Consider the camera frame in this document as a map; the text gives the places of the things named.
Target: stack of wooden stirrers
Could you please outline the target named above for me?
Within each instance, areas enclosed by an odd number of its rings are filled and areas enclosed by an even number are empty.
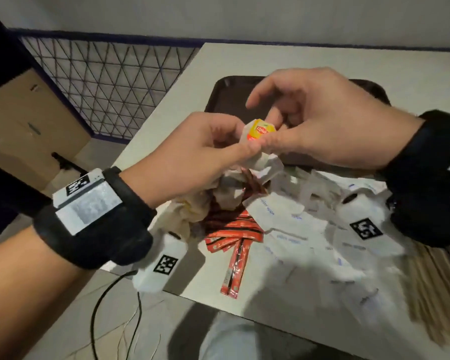
[[[450,255],[441,248],[415,242],[416,255],[407,258],[410,318],[422,323],[432,341],[450,343]]]

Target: wrist-mounted device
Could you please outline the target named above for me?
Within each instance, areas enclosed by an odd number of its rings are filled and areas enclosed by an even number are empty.
[[[391,222],[429,246],[450,245],[450,114],[433,110],[381,171],[393,193]]]
[[[124,266],[150,251],[148,227],[156,215],[120,178],[120,169],[94,169],[53,195],[33,219],[42,240],[83,269],[109,260]]]

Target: brown tray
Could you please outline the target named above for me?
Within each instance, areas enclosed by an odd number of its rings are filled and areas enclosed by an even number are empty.
[[[254,119],[265,120],[268,111],[277,96],[270,96],[253,109],[247,109],[245,102],[250,92],[264,77],[253,76],[228,76],[219,79],[210,95],[205,112],[215,112],[237,116],[245,124]],[[365,79],[351,79],[352,82],[365,89],[380,101],[390,104],[385,90],[378,84]],[[299,153],[287,153],[280,156],[286,166],[297,166],[302,169],[322,169],[344,175],[363,175],[363,171],[357,171],[329,165],[319,162],[309,155]]]

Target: black cable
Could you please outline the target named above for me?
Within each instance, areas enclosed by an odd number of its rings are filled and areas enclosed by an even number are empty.
[[[135,335],[137,334],[138,325],[140,324],[140,320],[142,319],[142,300],[140,299],[139,292],[137,292],[137,299],[138,299],[138,321],[137,321],[137,325],[135,326],[135,331],[133,331],[132,340],[130,341],[130,346],[128,347],[128,350],[126,351],[125,360],[129,360],[130,349],[132,348],[132,345],[133,345],[133,339],[135,338]]]
[[[97,303],[95,304],[95,307],[93,309],[93,312],[91,313],[91,320],[90,320],[90,340],[91,340],[91,351],[93,352],[93,358],[95,360],[98,360],[98,356],[97,356],[97,349],[95,347],[95,317],[97,315],[97,311],[98,311],[98,307],[100,306],[100,303],[102,303],[104,297],[107,295],[107,293],[109,292],[109,290],[111,290],[115,284],[117,284],[118,282],[120,282],[120,280],[122,280],[125,277],[128,276],[134,276],[135,274],[138,273],[138,270],[132,270],[131,272],[126,272],[125,274],[120,275],[118,278],[116,278],[112,284],[110,284],[108,286],[107,289],[105,289],[105,291],[102,293],[102,295],[100,296],[100,298],[98,298]],[[140,315],[138,317],[138,322],[137,322],[137,327],[135,328],[135,332],[133,333],[133,336],[135,336],[135,333],[137,332],[138,329],[138,325],[140,323],[140,319],[142,317],[142,301],[140,300],[140,296],[138,295],[138,308],[140,309]]]

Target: wire mesh panel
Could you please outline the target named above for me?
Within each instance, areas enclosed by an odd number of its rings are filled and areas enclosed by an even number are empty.
[[[22,37],[96,134],[131,139],[198,48]]]

